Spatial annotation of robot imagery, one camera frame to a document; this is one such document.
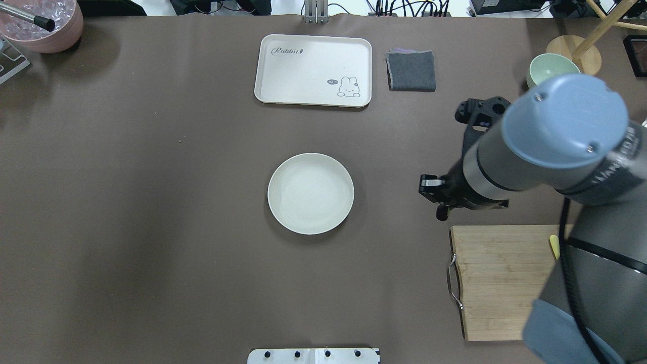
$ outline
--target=cutting board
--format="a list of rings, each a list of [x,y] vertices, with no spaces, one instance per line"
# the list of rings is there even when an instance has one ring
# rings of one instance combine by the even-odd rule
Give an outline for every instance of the cutting board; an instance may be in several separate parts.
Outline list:
[[[555,263],[548,238],[557,232],[557,225],[451,228],[467,341],[521,340]]]

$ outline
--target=plate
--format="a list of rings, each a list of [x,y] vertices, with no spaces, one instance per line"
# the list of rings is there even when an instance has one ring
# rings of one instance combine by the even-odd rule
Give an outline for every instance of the plate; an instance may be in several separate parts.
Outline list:
[[[321,234],[339,225],[353,206],[351,175],[335,158],[295,155],[274,171],[267,202],[281,225],[299,234]]]

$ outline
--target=metal bracket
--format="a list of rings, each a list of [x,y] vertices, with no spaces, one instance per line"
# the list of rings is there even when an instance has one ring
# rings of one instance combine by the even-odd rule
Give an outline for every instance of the metal bracket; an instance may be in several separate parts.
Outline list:
[[[305,0],[306,23],[328,23],[328,0]]]
[[[8,40],[0,36],[0,84],[31,63]]]
[[[255,349],[247,364],[380,364],[378,348]]]
[[[501,120],[508,107],[510,107],[510,102],[500,96],[487,100],[470,98],[461,103],[454,114],[456,121],[467,125],[463,134],[463,153],[461,155],[465,155],[470,147],[485,134],[485,131],[477,131],[474,127],[484,130],[491,128]]]

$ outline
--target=metal handle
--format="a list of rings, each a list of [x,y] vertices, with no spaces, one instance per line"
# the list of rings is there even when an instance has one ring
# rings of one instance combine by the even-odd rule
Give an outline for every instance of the metal handle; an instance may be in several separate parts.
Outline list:
[[[447,288],[449,288],[449,293],[452,294],[459,310],[462,311],[463,303],[461,302],[460,293],[459,296],[457,296],[452,289],[452,266],[456,267],[456,253],[452,253],[452,261],[449,262],[449,265],[447,266]]]

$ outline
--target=green bowl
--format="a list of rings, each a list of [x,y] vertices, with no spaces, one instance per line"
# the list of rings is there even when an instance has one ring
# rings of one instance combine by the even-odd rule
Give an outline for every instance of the green bowl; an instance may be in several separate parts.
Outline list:
[[[570,59],[555,53],[543,53],[535,57],[530,63],[526,82],[531,89],[549,78],[568,73],[580,73],[575,63]]]

